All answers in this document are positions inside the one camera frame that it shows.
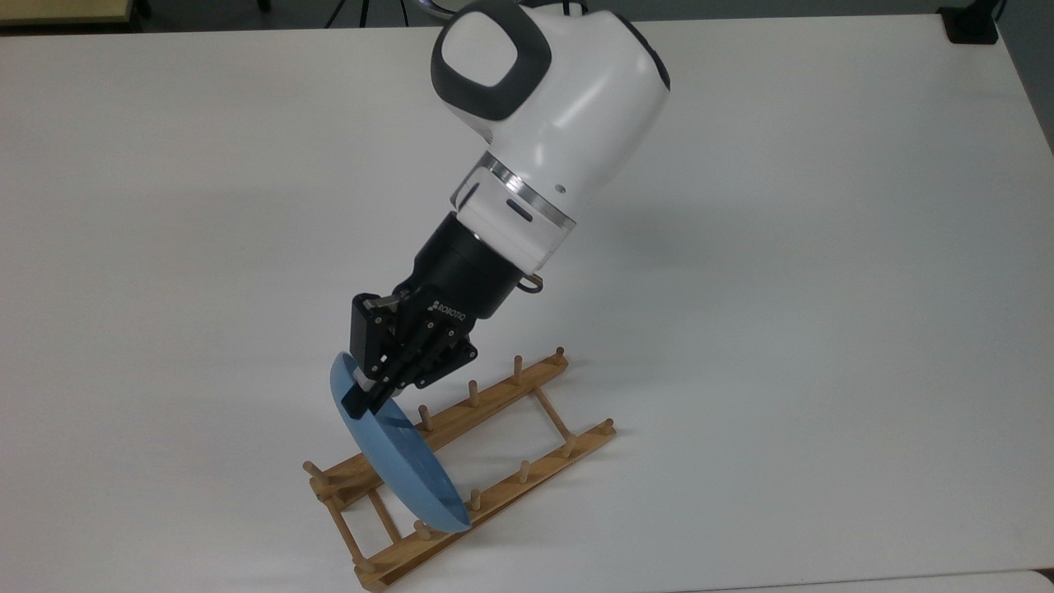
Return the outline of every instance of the blue plate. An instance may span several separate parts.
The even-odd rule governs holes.
[[[450,476],[395,400],[376,415],[352,420],[340,400],[355,384],[358,368],[347,353],[337,355],[330,371],[330,390],[340,418],[380,479],[414,515],[447,533],[468,531],[472,522]]]

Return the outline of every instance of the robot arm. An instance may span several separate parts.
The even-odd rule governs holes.
[[[355,419],[476,357],[475,321],[516,285],[541,290],[536,272],[669,94],[659,56],[624,19],[548,15],[509,0],[470,4],[444,27],[432,84],[490,145],[410,277],[385,298],[352,302],[359,372],[343,404]]]

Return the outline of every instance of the metal ring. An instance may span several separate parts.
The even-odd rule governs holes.
[[[524,279],[529,280],[534,285],[525,285],[523,281]],[[520,282],[516,283],[516,288],[523,290],[528,294],[538,294],[539,292],[542,291],[542,284],[543,284],[542,276],[538,274],[530,274],[530,275],[525,275],[523,279],[521,279]]]
[[[480,162],[476,163],[476,167],[490,171],[490,173],[497,177],[497,180],[505,185],[505,189],[519,195],[521,199],[529,203],[534,210],[541,212],[542,215],[548,218],[553,224],[557,224],[567,231],[574,228],[574,220],[572,220],[567,214],[561,212],[561,210],[550,203],[548,199],[542,197],[542,195],[534,191],[533,187],[525,183],[520,175],[509,171],[507,166],[494,158],[494,155],[489,152],[484,153]]]

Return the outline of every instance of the robotiq logo text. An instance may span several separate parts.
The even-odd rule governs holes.
[[[448,308],[448,307],[440,303],[438,301],[435,301],[434,303],[432,303],[432,307],[428,308],[428,311],[430,311],[430,312],[440,312],[443,315],[450,316],[450,317],[452,317],[454,319],[457,319],[460,321],[465,321],[465,314],[463,314],[461,312],[455,312],[454,310],[451,310],[450,308]]]

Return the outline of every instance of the white table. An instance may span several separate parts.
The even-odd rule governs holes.
[[[1054,565],[1054,158],[1001,42],[641,29],[653,133],[481,360],[401,398],[563,344],[553,403],[620,435],[401,590]],[[0,39],[0,589],[355,589],[299,464],[355,452],[327,390],[351,296],[405,277],[484,149],[435,34]],[[466,494],[555,438],[531,402],[476,433],[441,456]]]
[[[1034,572],[894,578],[857,582],[739,589],[739,593],[1051,593],[1054,585]]]

